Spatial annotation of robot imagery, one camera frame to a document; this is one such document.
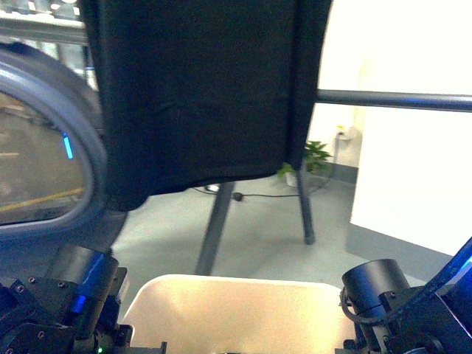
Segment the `yellow line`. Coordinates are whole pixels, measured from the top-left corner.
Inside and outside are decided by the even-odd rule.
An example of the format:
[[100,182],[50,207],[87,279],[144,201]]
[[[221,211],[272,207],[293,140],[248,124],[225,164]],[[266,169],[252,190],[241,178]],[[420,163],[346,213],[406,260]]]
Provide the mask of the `yellow line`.
[[31,199],[29,201],[22,201],[20,203],[14,203],[6,206],[0,207],[0,212],[7,212],[12,209],[17,209],[17,208],[22,208],[22,207],[27,207],[29,205],[41,203],[43,201],[51,201],[52,199],[57,199],[61,197],[66,197],[68,195],[74,195],[74,194],[79,194],[80,192],[83,191],[83,188],[76,188],[75,190],[67,190],[65,192],[57,193],[57,194],[52,194],[52,195],[47,195],[46,197],[41,197],[37,199]]
[[0,153],[0,157],[16,157],[19,153]]

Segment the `horizontal metal pole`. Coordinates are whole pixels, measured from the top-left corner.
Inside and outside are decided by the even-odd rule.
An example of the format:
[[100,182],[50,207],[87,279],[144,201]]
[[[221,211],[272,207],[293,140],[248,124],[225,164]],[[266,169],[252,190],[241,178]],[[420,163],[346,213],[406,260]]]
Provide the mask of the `horizontal metal pole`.
[[41,15],[0,15],[0,35],[56,44],[87,45],[85,26],[79,21]]
[[[57,44],[87,45],[84,23],[38,15],[0,15],[0,35]],[[472,112],[472,96],[318,90],[318,103]]]
[[460,94],[406,94],[398,92],[318,90],[318,103],[371,107],[413,108],[472,112],[472,96]]

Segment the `black cable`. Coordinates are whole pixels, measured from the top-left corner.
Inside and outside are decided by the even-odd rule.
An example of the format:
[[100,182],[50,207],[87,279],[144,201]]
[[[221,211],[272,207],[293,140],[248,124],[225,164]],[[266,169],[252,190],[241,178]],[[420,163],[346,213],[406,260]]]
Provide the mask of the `black cable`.
[[[308,194],[314,194],[315,192],[318,192],[321,188],[326,187],[329,181],[334,177],[334,174],[336,173],[336,164],[338,162],[338,154],[339,154],[339,134],[336,135],[336,142],[334,144],[334,153],[333,153],[333,168],[331,169],[330,174],[327,176],[327,178],[324,180],[323,183],[321,183],[318,187],[316,187],[314,190],[311,190],[308,192]],[[216,195],[216,192],[205,192],[203,190],[199,190],[198,188],[192,188],[193,190],[196,190],[197,192],[203,193],[203,194],[210,194],[210,195]],[[264,198],[293,198],[293,197],[299,197],[300,194],[282,194],[282,195],[270,195],[270,194],[242,194],[242,197],[264,197]]]
[[368,327],[377,325],[385,325],[392,321],[395,321],[401,317],[404,317],[407,313],[411,312],[416,306],[422,301],[432,297],[436,291],[440,290],[444,285],[454,278],[462,267],[472,257],[472,237],[465,243],[465,245],[456,253],[456,255],[431,279],[426,285],[423,286],[421,291],[412,296],[404,305],[388,312],[387,314],[379,317],[360,317],[352,313],[347,307],[347,291],[346,288],[342,289],[341,292],[341,306],[344,314],[351,321]]
[[216,195],[217,193],[215,192],[205,192],[204,190],[200,190],[198,188],[193,187],[193,190],[196,190],[197,192],[203,193],[203,194],[210,194],[210,195]]

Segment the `metal bar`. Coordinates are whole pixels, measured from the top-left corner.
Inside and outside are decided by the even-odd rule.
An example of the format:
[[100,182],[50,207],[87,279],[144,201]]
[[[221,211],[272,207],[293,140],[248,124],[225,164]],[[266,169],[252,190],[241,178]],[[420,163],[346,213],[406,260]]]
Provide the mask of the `metal bar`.
[[40,16],[1,14],[0,35],[47,43],[88,45],[84,23]]
[[195,275],[211,275],[212,273],[234,188],[234,182],[220,184],[220,189],[213,204],[212,216],[206,229],[205,239],[201,245]]
[[472,96],[399,92],[318,90],[318,103],[472,112]]
[[311,218],[311,205],[308,197],[307,168],[303,161],[302,168],[296,172],[296,184],[300,199],[300,211],[302,212],[303,229],[305,230],[305,243],[307,245],[315,242],[315,232],[313,230],[313,219]]

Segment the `curved mirror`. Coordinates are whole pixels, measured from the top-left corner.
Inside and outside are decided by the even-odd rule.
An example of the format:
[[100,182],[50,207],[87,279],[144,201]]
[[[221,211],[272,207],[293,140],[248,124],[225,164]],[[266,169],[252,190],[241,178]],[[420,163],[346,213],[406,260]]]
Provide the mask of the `curved mirror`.
[[0,93],[0,225],[64,215],[80,201],[84,186],[66,133]]

